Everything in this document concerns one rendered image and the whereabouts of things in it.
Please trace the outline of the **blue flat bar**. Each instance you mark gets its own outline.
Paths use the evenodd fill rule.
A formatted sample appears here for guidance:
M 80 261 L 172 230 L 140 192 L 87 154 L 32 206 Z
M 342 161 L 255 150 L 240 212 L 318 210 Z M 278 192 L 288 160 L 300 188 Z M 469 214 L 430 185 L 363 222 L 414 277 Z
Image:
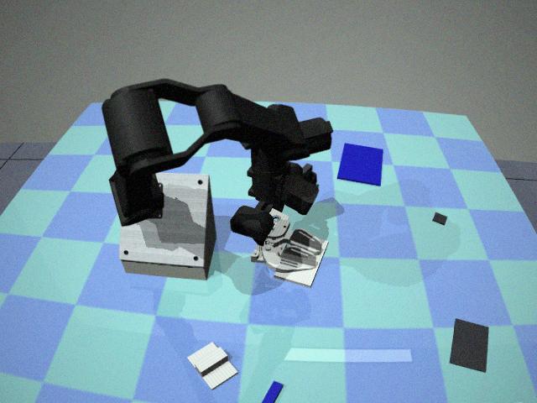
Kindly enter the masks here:
M 283 389 L 284 385 L 276 381 L 273 382 L 269 388 L 266 396 L 262 403 L 274 403 L 277 397 L 279 396 L 280 391 Z

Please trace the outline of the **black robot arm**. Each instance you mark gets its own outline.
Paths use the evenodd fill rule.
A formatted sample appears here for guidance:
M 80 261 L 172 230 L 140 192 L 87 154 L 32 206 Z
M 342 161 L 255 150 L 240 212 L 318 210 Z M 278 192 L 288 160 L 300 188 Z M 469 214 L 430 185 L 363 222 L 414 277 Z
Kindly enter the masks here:
M 196 107 L 203 134 L 185 151 L 173 154 L 158 99 Z M 196 87 L 170 79 L 117 89 L 102 104 L 116 166 L 109 179 L 121 226 L 162 218 L 164 193 L 156 174 L 186 164 L 204 144 L 229 139 L 251 149 L 256 170 L 275 172 L 286 161 L 301 160 L 331 148 L 330 121 L 298 122 L 283 104 L 260 106 L 231 93 L 224 84 Z M 317 174 L 308 170 L 277 184 L 273 206 L 283 204 L 306 215 L 319 194 Z M 159 187 L 161 185 L 161 187 Z M 159 216 L 161 215 L 161 216 Z

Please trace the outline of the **dark grey rectangular bar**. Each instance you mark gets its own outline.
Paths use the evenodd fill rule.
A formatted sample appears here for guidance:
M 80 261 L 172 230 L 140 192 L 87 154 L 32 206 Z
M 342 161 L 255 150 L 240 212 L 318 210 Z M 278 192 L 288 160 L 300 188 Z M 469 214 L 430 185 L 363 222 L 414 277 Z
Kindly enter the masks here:
M 308 171 L 308 170 L 313 170 L 313 165 L 307 163 L 306 165 L 304 165 L 303 167 L 303 174 Z

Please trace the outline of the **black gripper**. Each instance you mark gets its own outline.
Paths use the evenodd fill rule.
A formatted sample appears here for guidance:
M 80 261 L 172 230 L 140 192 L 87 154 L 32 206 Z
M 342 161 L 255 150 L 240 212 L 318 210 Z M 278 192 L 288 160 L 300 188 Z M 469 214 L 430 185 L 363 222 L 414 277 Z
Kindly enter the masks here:
M 291 175 L 303 174 L 300 164 L 290 161 L 286 161 L 286 166 L 275 172 L 262 172 L 250 166 L 247 176 L 252 177 L 252 186 L 248 190 L 248 195 L 255 197 L 259 203 L 255 208 L 243 205 L 237 209 L 230 220 L 233 233 L 250 237 L 257 245 L 264 246 L 265 239 L 275 225 L 274 218 L 270 214 L 272 208 L 279 212 L 284 209 L 283 202 L 280 207 L 273 206 L 273 199 L 277 184 L 280 185 L 283 177 L 286 178 L 290 167 Z

